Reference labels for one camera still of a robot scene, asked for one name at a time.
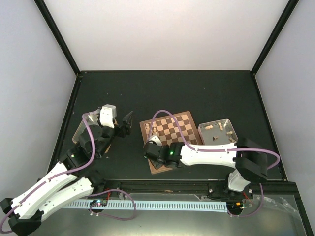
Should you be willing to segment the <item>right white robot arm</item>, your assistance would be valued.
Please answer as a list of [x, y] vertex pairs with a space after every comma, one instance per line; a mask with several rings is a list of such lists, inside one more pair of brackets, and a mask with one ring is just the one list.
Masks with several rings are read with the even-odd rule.
[[191, 145], [173, 142], [163, 145], [152, 136], [144, 145], [144, 157], [156, 169], [181, 168], [193, 165], [217, 165], [232, 168], [223, 187], [229, 198], [236, 198], [251, 184], [267, 181], [267, 154], [257, 148], [240, 147], [235, 143], [225, 145]]

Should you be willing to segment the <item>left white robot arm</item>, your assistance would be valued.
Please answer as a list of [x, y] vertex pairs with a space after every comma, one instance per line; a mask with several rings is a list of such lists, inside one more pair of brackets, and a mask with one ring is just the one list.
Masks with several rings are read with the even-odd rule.
[[15, 198], [5, 198], [0, 207], [4, 213], [3, 225], [15, 233], [27, 236], [36, 231], [43, 221], [67, 204], [89, 195], [101, 196], [106, 189], [96, 161], [110, 148], [115, 137], [129, 135], [133, 113], [116, 122], [116, 107], [105, 105], [82, 115], [73, 135], [73, 146], [55, 166], [35, 185]]

